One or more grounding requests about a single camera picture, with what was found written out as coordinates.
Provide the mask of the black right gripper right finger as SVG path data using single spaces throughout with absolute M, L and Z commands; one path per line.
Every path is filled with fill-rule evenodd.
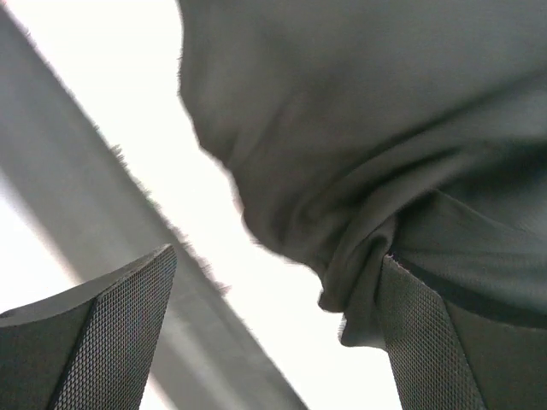
M 400 264 L 381 273 L 381 328 L 404 409 L 544 409 L 546 317 Z

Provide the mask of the black t shirt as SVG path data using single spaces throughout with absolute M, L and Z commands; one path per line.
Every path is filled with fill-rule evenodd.
M 546 309 L 543 1 L 182 1 L 180 95 L 266 248 L 374 345 L 387 255 Z

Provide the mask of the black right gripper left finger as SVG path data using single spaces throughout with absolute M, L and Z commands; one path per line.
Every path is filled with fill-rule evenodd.
M 137 409 L 176 272 L 174 247 L 1 315 L 3 409 Z

